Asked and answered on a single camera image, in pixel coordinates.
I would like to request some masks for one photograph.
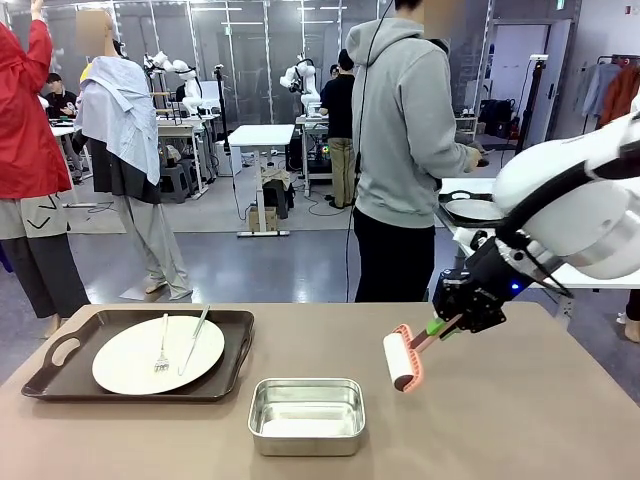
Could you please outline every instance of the gray pants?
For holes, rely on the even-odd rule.
[[[191,291],[176,238],[164,216],[162,205],[116,196],[114,202],[129,237],[142,254],[151,279],[166,281],[172,297]]]
[[[82,178],[83,162],[80,159],[80,155],[78,155],[76,152],[73,151],[70,137],[62,137],[60,140],[62,142],[62,148],[64,150],[64,153],[66,154],[67,158],[71,160],[71,163],[73,164],[74,170],[71,172],[71,176],[74,179]]]
[[[57,195],[0,200],[0,241],[38,318],[69,318],[89,303]]]

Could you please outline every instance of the metal container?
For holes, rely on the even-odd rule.
[[[249,430],[262,455],[343,457],[360,447],[362,390],[343,378],[271,378],[253,394]]]

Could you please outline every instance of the beige tabletop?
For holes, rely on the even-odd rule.
[[[131,306],[85,307],[61,333],[104,308]],[[411,395],[392,389],[382,338],[399,322],[423,326],[428,304],[215,308],[255,315],[254,345],[232,398],[74,405],[22,397],[50,340],[0,388],[0,479],[640,478],[640,410],[538,305],[510,304],[505,325],[435,344],[423,354],[426,383]],[[248,409],[267,377],[357,381],[368,430],[361,451],[351,458],[255,453]]]

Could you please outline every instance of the gray hoodie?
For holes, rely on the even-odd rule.
[[[421,24],[399,18],[382,22],[371,48],[379,23],[353,27],[347,38],[349,56],[361,66],[352,97],[353,144],[362,162],[356,207],[383,223],[427,228],[434,224],[436,179],[468,170],[471,151],[454,142],[446,54],[423,38]]]

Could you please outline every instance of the table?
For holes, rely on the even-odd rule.
[[[71,141],[71,135],[73,134],[74,131],[75,129],[73,128],[73,126],[51,127],[51,132],[53,132],[53,136],[56,137],[56,141],[58,142],[58,147],[60,148],[62,157],[65,159],[64,164],[67,166],[67,173],[69,174],[69,180],[71,181],[71,197],[73,198],[73,203],[63,203],[62,206],[64,208],[94,208],[98,205],[97,203],[92,203],[92,202],[80,203],[80,200],[78,199],[78,192],[76,192],[76,189],[73,183],[73,178],[71,177],[71,170],[69,170],[69,163],[66,160],[67,154],[65,153],[64,148],[62,147],[62,143],[60,141],[61,137],[67,137],[68,141]],[[87,165],[89,165],[89,168],[91,168],[91,161],[89,160],[89,152],[87,151],[86,145],[83,147],[83,151],[87,159]],[[91,178],[92,176],[93,176],[93,172],[91,172],[89,175],[86,175],[86,176],[83,175],[82,179],[86,180],[88,178]]]
[[[493,190],[494,178],[447,178],[443,181],[441,193],[451,193],[455,190],[466,190],[471,193],[491,193]],[[634,183],[624,181],[625,184],[634,188]],[[446,228],[455,235],[458,227],[449,222],[447,217],[438,215],[440,221]],[[493,229],[483,228],[490,235],[494,234]],[[464,260],[473,255],[473,250],[467,245],[459,245],[456,254],[456,268],[462,267]],[[597,280],[579,272],[570,265],[563,265],[553,276],[569,289],[621,289],[629,290],[640,288],[640,271],[627,275],[626,277],[612,280]],[[533,284],[533,288],[542,288],[538,284]],[[573,314],[573,300],[567,297],[560,297],[558,319],[567,323]]]
[[[331,173],[309,173],[309,159],[307,155],[307,134],[318,127],[328,127],[329,117],[306,117],[304,115],[296,118],[296,125],[302,130],[302,176],[304,177],[304,196],[311,193],[311,180],[331,180]]]
[[[220,115],[218,114],[203,115],[201,118],[180,118],[176,120],[158,118],[158,139],[161,143],[163,142],[162,138],[190,138],[193,143],[193,158],[196,166],[196,175],[198,177],[198,192],[193,195],[194,200],[199,199],[209,189],[208,185],[204,185],[202,183],[202,169],[200,167],[200,155],[198,153],[199,142],[197,141],[199,129],[202,128],[204,123],[218,118],[219,116]]]
[[[256,164],[256,197],[258,202],[259,232],[238,232],[239,237],[274,237],[287,236],[288,231],[267,232],[267,219],[264,210],[264,193],[262,190],[262,165],[260,163],[260,147],[267,149],[267,163],[271,160],[271,147],[282,147],[291,143],[294,125],[242,125],[229,135],[232,147],[254,148]]]
[[[423,327],[429,304],[215,305],[255,316],[236,390],[219,404],[47,404],[20,389],[49,345],[104,308],[83,307],[0,387],[0,478],[20,480],[632,480],[640,409],[538,305],[423,353],[425,384],[393,390],[382,338]],[[269,377],[347,377],[362,387],[366,435],[349,458],[267,458],[247,428]]]

